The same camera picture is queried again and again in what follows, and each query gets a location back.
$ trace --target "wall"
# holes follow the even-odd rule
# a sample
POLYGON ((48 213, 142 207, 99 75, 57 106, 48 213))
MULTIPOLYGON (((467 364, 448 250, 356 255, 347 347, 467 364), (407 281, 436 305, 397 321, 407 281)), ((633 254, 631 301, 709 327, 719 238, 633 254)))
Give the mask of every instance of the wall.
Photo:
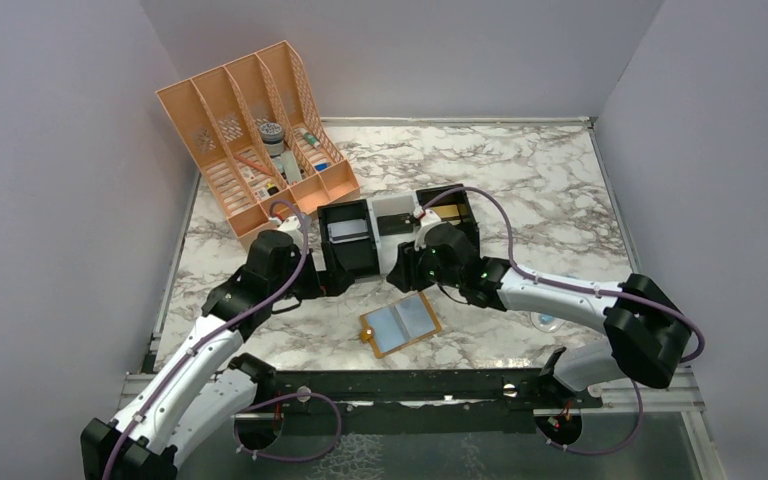
POLYGON ((0 1, 0 478, 82 478, 80 432, 145 352, 194 169, 139 4, 28 3, 0 1))
POLYGON ((661 0, 141 0, 182 75, 287 39, 325 116, 597 115, 661 0))
POLYGON ((768 0, 666 0, 596 131, 646 273, 708 334, 726 473, 768 478, 768 0))

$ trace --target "white marble surface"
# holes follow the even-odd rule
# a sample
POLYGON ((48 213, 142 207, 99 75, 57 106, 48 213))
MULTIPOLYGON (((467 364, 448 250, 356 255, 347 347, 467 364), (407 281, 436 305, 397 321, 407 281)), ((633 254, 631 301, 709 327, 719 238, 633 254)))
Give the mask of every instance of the white marble surface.
MULTIPOLYGON (((598 281, 624 280, 631 271, 590 136, 582 126, 352 126, 329 127, 328 133, 352 163, 365 197, 449 183, 477 186, 496 196, 510 215, 519 263, 598 281)), ((504 257, 499 214, 483 199, 470 201, 482 255, 504 257)), ((323 268, 318 232, 311 242, 323 268)), ((210 289, 245 258, 202 182, 156 368, 181 344, 210 289)), ((539 366, 556 347, 579 346, 599 336, 572 323, 543 333, 527 313, 459 305, 436 289, 426 295, 443 331, 384 359, 375 358, 358 339, 361 314, 404 296, 383 278, 273 316, 243 350, 283 369, 539 366)))

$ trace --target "purple cable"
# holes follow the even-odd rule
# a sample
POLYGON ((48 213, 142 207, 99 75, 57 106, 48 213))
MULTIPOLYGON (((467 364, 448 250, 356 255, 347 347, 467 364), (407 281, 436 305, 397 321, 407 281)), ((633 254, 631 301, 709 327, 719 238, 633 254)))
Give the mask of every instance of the purple cable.
MULTIPOLYGON (((146 412, 154 405, 154 403, 157 401, 158 398, 160 398, 160 395, 163 394, 163 392, 166 390, 166 387, 169 386, 169 383, 172 381, 173 378, 178 374, 179 371, 181 371, 182 368, 184 368, 184 365, 189 362, 190 358, 194 358, 196 355, 198 355, 199 349, 203 347, 207 342, 213 340, 217 335, 219 335, 221 332, 225 330, 230 330, 237 325, 239 325, 243 320, 248 318, 250 315, 254 314, 261 308, 272 304, 279 298, 281 298, 284 293, 287 292, 287 290, 293 285, 293 282, 296 281, 296 279, 299 277, 299 275, 302 273, 302 269, 304 268, 305 259, 307 258, 307 250, 308 250, 308 238, 307 238, 307 227, 305 226, 304 222, 302 222, 302 212, 299 211, 298 208, 296 208, 295 205, 293 205, 290 202, 287 202, 285 200, 275 200, 272 205, 269 207, 269 215, 274 216, 273 210, 275 209, 275 206, 281 204, 286 206, 290 209, 290 211, 293 212, 293 215, 295 215, 299 219, 299 224, 302 228, 302 236, 304 237, 304 245, 302 246, 302 252, 301 256, 299 258, 299 263, 296 265, 296 269, 293 270, 293 273, 290 275, 290 278, 287 279, 287 281, 284 283, 284 285, 281 285, 281 288, 275 291, 272 295, 267 297, 262 302, 258 303, 254 307, 241 312, 236 317, 232 318, 231 320, 228 320, 224 324, 220 325, 219 327, 213 329, 212 331, 208 332, 204 337, 201 338, 201 340, 197 341, 192 347, 191 351, 193 352, 190 355, 185 355, 181 357, 175 365, 172 366, 172 368, 169 370, 169 373, 164 376, 160 383, 158 383, 157 388, 151 393, 151 395, 146 398, 145 403, 142 407, 137 410, 137 413, 134 414, 135 417, 145 417, 146 412)), ((113 472, 113 464, 116 463, 116 457, 119 456, 119 451, 122 450, 122 446, 125 444, 125 440, 128 438, 128 436, 131 434, 131 432, 134 431, 134 429, 137 428, 137 421, 131 420, 128 425, 125 427, 125 430, 122 431, 122 434, 119 435, 119 439, 116 440, 116 443, 113 445, 113 450, 110 452, 110 456, 107 457, 107 462, 104 465, 104 473, 101 476, 101 480, 110 480, 110 475, 113 472)))
MULTIPOLYGON (((499 210, 499 213, 502 214, 502 219, 505 221, 505 228, 507 229, 508 233, 508 261, 511 262, 511 268, 517 272, 518 274, 522 275, 523 278, 526 278, 528 280, 535 280, 537 277, 534 275, 526 272, 522 268, 517 265, 516 260, 514 260, 514 231, 513 227, 511 226, 511 220, 508 218, 508 214, 505 212, 505 209, 502 207, 502 205, 499 203, 498 200, 493 198, 492 195, 485 192, 484 190, 481 190, 480 188, 475 187, 455 187, 449 190, 446 190, 445 192, 441 193, 440 195, 437 195, 436 197, 432 198, 431 201, 426 203, 422 206, 422 210, 425 211, 428 208, 430 208, 435 203, 439 202, 440 199, 443 197, 450 195, 455 192, 475 192, 487 200, 490 200, 490 203, 492 203, 497 210, 499 210)), ((597 293, 596 290, 593 290, 592 288, 587 287, 580 287, 578 285, 571 285, 566 282, 560 282, 557 280, 551 280, 548 278, 540 277, 537 279, 539 283, 543 283, 546 285, 549 285, 550 287, 557 287, 562 288, 564 290, 570 290, 573 292, 578 293, 586 293, 589 295, 604 295, 606 297, 616 297, 616 298, 623 298, 626 300, 631 300, 633 302, 639 303, 641 305, 645 305, 650 308, 654 308, 655 310, 660 310, 661 312, 666 313, 667 315, 671 315, 675 318, 677 318, 680 322, 682 322, 684 325, 689 328, 694 335, 696 335, 696 350, 694 350, 689 355, 682 357, 681 362, 689 362, 691 360, 694 360, 699 357, 699 355, 702 354, 702 351, 705 349, 705 336, 702 335, 702 331, 699 330, 699 327, 696 326, 695 323, 693 323, 689 318, 685 317, 684 314, 679 312, 678 310, 674 310, 670 307, 667 307, 666 305, 661 305, 658 302, 653 302, 652 300, 649 300, 648 298, 639 297, 637 295, 632 295, 630 293, 626 292, 617 292, 614 290, 599 290, 597 293)))
MULTIPOLYGON (((606 448, 603 450, 579 450, 575 447, 567 446, 564 448, 563 445, 557 444, 553 441, 549 441, 549 445, 559 449, 563 450, 565 452, 573 453, 575 455, 583 455, 585 457, 597 457, 599 455, 610 455, 612 453, 619 452, 623 448, 631 445, 631 442, 634 441, 635 438, 637 438, 637 434, 640 433, 640 426, 643 425, 643 397, 640 395, 640 387, 637 386, 637 383, 632 380, 631 386, 634 387, 634 393, 637 395, 637 420, 634 422, 634 429, 631 431, 631 433, 628 434, 627 437, 625 437, 625 440, 622 442, 614 445, 611 448, 606 448)), ((546 440, 549 440, 549 437, 546 436, 545 433, 543 433, 543 430, 537 429, 543 437, 546 438, 546 440)))
POLYGON ((251 405, 250 407, 243 410, 244 412, 250 412, 252 410, 259 410, 263 407, 268 407, 270 405, 275 405, 276 403, 281 403, 284 400, 292 400, 294 398, 299 397, 313 397, 318 398, 325 403, 328 404, 328 406, 331 407, 332 410, 334 410, 334 414, 337 416, 337 432, 334 434, 334 439, 331 441, 330 444, 328 444, 327 447, 325 447, 324 450, 322 450, 319 453, 315 453, 313 455, 308 455, 306 457, 282 457, 279 455, 271 455, 269 453, 260 453, 259 450, 249 450, 246 448, 245 445, 243 445, 243 442, 240 440, 239 435, 237 434, 236 427, 234 428, 234 439, 237 441, 237 445, 239 446, 239 449, 237 450, 237 453, 239 452, 246 452, 249 455, 252 455, 255 459, 257 458, 266 458, 269 460, 276 460, 279 462, 284 463, 305 463, 305 462, 312 462, 313 460, 317 460, 319 458, 324 457, 325 455, 328 455, 331 453, 335 448, 337 448, 337 444, 340 442, 340 435, 343 432, 343 418, 340 416, 340 409, 337 407, 337 404, 334 403, 334 400, 331 400, 330 398, 326 397, 325 395, 322 395, 320 393, 290 393, 287 395, 281 395, 280 397, 275 397, 272 400, 267 400, 265 402, 258 403, 257 405, 251 405))

